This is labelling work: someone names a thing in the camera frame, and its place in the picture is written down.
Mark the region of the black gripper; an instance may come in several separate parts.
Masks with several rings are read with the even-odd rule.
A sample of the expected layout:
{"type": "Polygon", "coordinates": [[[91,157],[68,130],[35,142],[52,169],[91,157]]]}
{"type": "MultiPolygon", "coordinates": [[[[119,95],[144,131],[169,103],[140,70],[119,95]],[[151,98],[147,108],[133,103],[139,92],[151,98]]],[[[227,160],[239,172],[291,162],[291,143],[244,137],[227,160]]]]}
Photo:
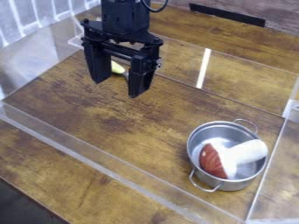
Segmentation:
{"type": "Polygon", "coordinates": [[[131,60],[128,95],[136,98],[151,87],[164,44],[149,32],[151,0],[101,0],[100,20],[84,18],[83,47],[91,79],[99,84],[111,77],[111,56],[131,60]]]}

